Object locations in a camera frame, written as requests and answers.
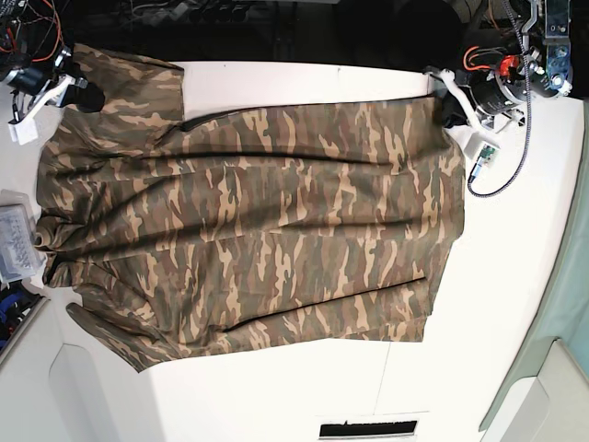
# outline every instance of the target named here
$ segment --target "blue object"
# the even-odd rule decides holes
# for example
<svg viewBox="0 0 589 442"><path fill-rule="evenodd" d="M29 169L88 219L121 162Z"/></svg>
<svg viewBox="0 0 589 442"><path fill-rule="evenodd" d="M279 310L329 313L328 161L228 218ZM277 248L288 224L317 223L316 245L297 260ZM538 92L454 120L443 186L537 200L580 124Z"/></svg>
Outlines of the blue object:
<svg viewBox="0 0 589 442"><path fill-rule="evenodd" d="M6 313L8 312L8 309L14 306L23 296L24 294L18 290L0 301L0 322L3 324L6 323Z"/></svg>

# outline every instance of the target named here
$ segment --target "black slot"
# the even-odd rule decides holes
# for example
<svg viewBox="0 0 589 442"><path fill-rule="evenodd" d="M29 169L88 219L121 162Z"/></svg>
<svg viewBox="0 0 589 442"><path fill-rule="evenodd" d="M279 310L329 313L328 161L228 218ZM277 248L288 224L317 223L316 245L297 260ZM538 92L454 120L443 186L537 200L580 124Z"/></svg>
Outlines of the black slot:
<svg viewBox="0 0 589 442"><path fill-rule="evenodd" d="M324 424L321 426L319 438L357 438L410 436L415 433L417 421L385 422L380 424Z"/></svg>

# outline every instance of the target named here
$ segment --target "red wire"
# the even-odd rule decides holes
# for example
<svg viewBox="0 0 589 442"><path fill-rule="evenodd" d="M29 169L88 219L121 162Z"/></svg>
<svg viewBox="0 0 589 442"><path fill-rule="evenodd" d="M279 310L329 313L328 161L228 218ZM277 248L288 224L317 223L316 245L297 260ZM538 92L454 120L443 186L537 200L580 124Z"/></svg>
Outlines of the red wire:
<svg viewBox="0 0 589 442"><path fill-rule="evenodd" d="M47 5L48 7L50 7L51 9L53 9L53 6L51 3L49 3L47 0L41 0L45 5ZM56 22L55 22L55 26L56 26L56 31L57 31L57 38L55 39L55 44L53 45L53 50L51 51L51 53L45 57L42 58L35 58L33 59L34 63L37 62L44 62L46 60L49 60L50 58L53 57L53 55L55 54L55 51L57 51L57 46L59 45L59 42L62 40L62 23L59 19L59 15L57 14L57 11L55 11L53 9L53 14L55 15L56 18Z"/></svg>
<svg viewBox="0 0 589 442"><path fill-rule="evenodd" d="M15 51L16 47L17 47L17 43L15 42L15 38L12 35L12 29L11 28L7 28L6 32L8 33L8 37L10 38L10 45L12 46L12 49L10 51L4 49L2 46L0 46L0 51L4 52L4 53L12 53Z"/></svg>
<svg viewBox="0 0 589 442"><path fill-rule="evenodd" d="M462 57L462 65L464 65L464 68L467 71L479 71L481 69L491 69L491 67L488 64L480 64L477 66L470 66L469 65L470 61L473 58L477 57L477 55L475 54L472 57L468 58L468 60L467 60L468 55L471 52L476 51L478 48L479 48L479 46L472 46L472 47L468 48L466 52L464 52L464 57Z"/></svg>

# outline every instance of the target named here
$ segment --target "cable connector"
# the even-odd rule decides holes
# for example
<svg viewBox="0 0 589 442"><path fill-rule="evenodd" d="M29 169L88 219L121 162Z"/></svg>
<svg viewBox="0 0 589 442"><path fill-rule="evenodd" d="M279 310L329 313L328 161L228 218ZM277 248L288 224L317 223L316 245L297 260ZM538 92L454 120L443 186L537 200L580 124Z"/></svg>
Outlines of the cable connector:
<svg viewBox="0 0 589 442"><path fill-rule="evenodd" d="M477 161L475 162L475 165L472 167L470 175L468 175L468 184L472 184L473 181L478 177L482 168L489 165L492 162L493 156L496 152L497 149L491 145L485 145L480 150L479 156L477 157Z"/></svg>

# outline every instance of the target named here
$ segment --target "camouflage jacket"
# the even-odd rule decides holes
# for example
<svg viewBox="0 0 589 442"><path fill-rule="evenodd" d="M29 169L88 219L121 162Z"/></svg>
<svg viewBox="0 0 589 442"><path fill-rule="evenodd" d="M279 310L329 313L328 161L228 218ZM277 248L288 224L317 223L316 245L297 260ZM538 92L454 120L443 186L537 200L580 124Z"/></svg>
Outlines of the camouflage jacket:
<svg viewBox="0 0 589 442"><path fill-rule="evenodd" d="M107 96L40 160L37 244L69 314L137 370L321 338L420 341L464 223L431 98L183 123L182 70L77 46Z"/></svg>

